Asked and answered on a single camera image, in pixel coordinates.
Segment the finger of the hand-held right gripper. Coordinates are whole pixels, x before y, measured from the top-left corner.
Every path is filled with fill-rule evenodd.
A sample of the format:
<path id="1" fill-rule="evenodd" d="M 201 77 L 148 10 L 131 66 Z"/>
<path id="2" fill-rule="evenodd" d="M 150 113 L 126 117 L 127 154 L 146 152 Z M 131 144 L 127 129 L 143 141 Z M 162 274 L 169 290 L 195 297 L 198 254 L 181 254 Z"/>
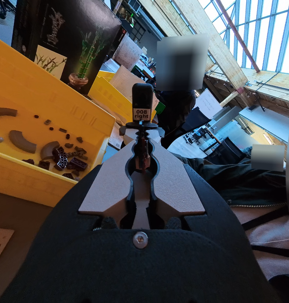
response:
<path id="1" fill-rule="evenodd" d="M 150 129 L 150 130 L 147 130 L 147 138 L 149 138 L 151 141 L 154 141 L 158 144 L 161 143 L 161 136 L 159 134 L 159 131 L 158 129 Z"/>
<path id="2" fill-rule="evenodd" d="M 128 145 L 138 137 L 138 129 L 126 129 L 124 134 L 124 144 Z"/>

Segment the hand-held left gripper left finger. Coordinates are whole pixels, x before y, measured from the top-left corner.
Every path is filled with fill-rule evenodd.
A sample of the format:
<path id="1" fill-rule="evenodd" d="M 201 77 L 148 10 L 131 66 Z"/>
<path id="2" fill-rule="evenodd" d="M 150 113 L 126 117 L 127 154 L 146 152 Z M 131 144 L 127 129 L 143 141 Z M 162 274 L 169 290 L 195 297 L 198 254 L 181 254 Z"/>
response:
<path id="1" fill-rule="evenodd" d="M 136 140 L 132 140 L 102 164 L 81 203 L 79 213 L 112 217 L 119 228 L 132 228 L 136 215 L 131 177 L 136 170 L 135 144 Z"/>

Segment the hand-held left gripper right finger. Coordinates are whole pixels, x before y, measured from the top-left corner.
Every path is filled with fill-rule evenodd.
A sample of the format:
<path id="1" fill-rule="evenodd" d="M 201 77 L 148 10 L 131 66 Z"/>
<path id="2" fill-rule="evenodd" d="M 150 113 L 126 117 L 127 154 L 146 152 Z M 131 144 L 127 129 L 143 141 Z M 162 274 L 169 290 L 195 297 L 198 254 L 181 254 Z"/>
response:
<path id="1" fill-rule="evenodd" d="M 184 167 L 169 151 L 149 141 L 150 201 L 147 217 L 150 229 L 163 229 L 172 217 L 203 215 L 205 208 Z"/>

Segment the round brown brick plate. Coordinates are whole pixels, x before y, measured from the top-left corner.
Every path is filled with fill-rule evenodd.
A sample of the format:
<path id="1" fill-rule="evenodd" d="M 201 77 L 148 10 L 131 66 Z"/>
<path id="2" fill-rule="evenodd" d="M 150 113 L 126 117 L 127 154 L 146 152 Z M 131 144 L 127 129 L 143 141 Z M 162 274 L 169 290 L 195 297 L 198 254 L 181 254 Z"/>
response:
<path id="1" fill-rule="evenodd" d="M 150 166 L 148 140 L 145 137 L 142 137 L 140 140 L 138 140 L 135 147 L 135 155 L 136 169 L 145 174 L 146 169 Z"/>

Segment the yellow plastic bin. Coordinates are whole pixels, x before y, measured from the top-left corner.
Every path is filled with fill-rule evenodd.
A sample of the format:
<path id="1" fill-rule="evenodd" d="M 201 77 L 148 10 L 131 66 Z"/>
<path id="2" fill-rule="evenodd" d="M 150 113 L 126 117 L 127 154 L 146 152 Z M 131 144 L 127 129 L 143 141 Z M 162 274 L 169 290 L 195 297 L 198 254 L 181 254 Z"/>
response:
<path id="1" fill-rule="evenodd" d="M 86 150 L 82 179 L 101 164 L 115 118 L 0 40 L 0 107 L 18 111 L 0 117 L 0 193 L 54 207 L 77 181 L 46 171 L 20 158 L 28 156 L 9 139 L 11 130 L 37 114 L 72 131 Z"/>
<path id="2" fill-rule="evenodd" d="M 114 74 L 115 73 L 112 72 L 99 71 L 89 90 L 88 96 L 114 116 L 118 123 L 125 125 L 128 122 L 132 122 L 132 103 L 128 101 L 127 107 L 124 111 L 121 111 L 120 109 L 115 109 L 113 111 L 113 104 L 108 98 L 107 83 L 111 80 Z"/>

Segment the person's right forearm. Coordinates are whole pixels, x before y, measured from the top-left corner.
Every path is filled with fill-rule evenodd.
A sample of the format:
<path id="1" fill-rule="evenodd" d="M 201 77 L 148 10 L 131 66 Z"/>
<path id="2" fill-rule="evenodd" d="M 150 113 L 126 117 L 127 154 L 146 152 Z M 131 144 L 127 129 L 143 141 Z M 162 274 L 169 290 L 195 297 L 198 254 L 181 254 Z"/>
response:
<path id="1" fill-rule="evenodd" d="M 198 173 L 230 207 L 266 208 L 287 205 L 285 171 L 253 169 L 249 161 L 215 165 L 203 158 L 172 154 Z"/>

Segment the white paper packet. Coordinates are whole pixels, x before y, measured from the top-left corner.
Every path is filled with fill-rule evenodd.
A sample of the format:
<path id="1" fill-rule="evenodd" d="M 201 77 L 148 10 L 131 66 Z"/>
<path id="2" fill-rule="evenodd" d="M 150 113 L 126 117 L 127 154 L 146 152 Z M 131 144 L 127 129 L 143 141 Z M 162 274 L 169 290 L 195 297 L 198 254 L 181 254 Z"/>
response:
<path id="1" fill-rule="evenodd" d="M 119 129 L 120 125 L 115 122 L 108 142 L 110 145 L 112 145 L 118 150 L 121 149 L 122 143 L 124 142 L 124 137 L 120 134 Z"/>

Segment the brown paper bag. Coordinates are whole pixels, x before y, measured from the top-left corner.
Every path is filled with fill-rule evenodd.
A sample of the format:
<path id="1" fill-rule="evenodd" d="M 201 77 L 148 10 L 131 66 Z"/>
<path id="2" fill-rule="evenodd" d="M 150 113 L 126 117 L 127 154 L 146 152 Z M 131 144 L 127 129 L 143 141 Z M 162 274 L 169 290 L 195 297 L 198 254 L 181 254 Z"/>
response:
<path id="1" fill-rule="evenodd" d="M 107 83 L 109 101 L 113 104 L 113 111 L 124 111 L 127 102 L 132 103 L 132 87 L 136 83 L 146 84 L 141 78 L 132 74 L 124 66 L 120 66 L 111 80 Z"/>

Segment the black office chair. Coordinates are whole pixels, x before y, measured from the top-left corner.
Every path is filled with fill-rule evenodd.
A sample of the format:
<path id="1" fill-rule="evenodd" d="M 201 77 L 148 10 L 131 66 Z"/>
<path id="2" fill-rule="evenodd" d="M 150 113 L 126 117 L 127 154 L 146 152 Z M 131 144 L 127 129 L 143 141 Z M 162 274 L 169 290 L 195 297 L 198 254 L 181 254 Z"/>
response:
<path id="1" fill-rule="evenodd" d="M 205 116 L 197 106 L 191 110 L 191 112 L 189 113 L 187 119 L 185 120 L 181 128 L 183 132 L 186 134 L 190 131 L 202 127 L 203 125 L 206 125 L 210 121 L 211 119 Z"/>

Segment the patterned paper bag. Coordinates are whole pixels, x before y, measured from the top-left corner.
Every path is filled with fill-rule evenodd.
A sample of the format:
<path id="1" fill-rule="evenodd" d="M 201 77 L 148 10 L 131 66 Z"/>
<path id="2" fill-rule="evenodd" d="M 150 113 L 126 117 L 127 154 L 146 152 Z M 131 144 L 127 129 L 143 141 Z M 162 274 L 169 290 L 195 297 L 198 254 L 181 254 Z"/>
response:
<path id="1" fill-rule="evenodd" d="M 128 71 L 132 71 L 142 55 L 142 49 L 129 37 L 124 35 L 117 47 L 112 60 L 124 66 Z"/>

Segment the pile of small brown bricks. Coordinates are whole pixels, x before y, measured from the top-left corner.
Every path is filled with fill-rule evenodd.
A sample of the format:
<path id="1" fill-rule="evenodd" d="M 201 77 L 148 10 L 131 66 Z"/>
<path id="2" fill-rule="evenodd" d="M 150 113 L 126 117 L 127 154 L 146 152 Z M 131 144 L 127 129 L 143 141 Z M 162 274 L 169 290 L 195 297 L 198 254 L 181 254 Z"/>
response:
<path id="1" fill-rule="evenodd" d="M 86 152 L 83 148 L 77 147 L 72 131 L 67 128 L 59 127 L 51 119 L 43 119 L 42 116 L 34 114 L 24 118 L 23 122 L 27 125 L 19 126 L 18 131 L 28 141 L 37 145 L 36 153 L 27 153 L 19 149 L 20 152 L 28 154 L 20 158 L 22 161 L 36 165 L 46 171 L 55 172 L 66 178 L 76 181 L 80 180 L 82 172 L 88 167 Z M 41 160 L 40 150 L 49 142 L 58 141 L 60 146 L 54 148 L 53 158 Z"/>

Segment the white board with writing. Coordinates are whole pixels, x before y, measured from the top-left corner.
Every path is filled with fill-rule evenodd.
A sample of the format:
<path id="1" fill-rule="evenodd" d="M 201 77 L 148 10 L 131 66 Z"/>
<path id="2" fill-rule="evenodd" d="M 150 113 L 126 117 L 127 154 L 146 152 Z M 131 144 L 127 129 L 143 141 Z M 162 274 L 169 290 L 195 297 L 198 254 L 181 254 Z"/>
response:
<path id="1" fill-rule="evenodd" d="M 209 89 L 205 89 L 199 97 L 196 98 L 196 103 L 194 108 L 199 108 L 201 113 L 205 115 L 208 119 L 212 119 L 218 112 L 220 112 L 223 107 L 212 95 Z"/>

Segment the tan arch brick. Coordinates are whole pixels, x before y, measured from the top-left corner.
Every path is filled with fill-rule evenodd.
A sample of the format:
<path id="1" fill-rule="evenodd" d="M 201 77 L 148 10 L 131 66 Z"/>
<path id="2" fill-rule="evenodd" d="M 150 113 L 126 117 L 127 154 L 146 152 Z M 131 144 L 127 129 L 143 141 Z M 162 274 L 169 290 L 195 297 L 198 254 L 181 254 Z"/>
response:
<path id="1" fill-rule="evenodd" d="M 40 150 L 41 160 L 52 159 L 54 148 L 58 148 L 59 146 L 60 144 L 58 141 L 49 142 L 45 146 L 43 146 L 42 149 Z"/>
<path id="2" fill-rule="evenodd" d="M 9 139 L 11 143 L 18 149 L 21 149 L 27 153 L 36 153 L 37 145 L 25 139 L 21 131 L 11 130 L 9 132 Z"/>
<path id="3" fill-rule="evenodd" d="M 18 111 L 16 109 L 0 107 L 0 117 L 2 117 L 2 116 L 16 117 L 17 113 L 18 113 Z"/>

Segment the black toy set box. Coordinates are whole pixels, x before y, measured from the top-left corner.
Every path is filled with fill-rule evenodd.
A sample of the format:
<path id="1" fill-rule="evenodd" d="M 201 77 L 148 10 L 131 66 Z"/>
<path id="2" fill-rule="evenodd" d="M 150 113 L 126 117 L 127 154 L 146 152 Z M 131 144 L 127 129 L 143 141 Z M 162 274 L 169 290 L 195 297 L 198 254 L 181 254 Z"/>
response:
<path id="1" fill-rule="evenodd" d="M 21 0 L 11 47 L 87 95 L 121 25 L 104 1 Z"/>

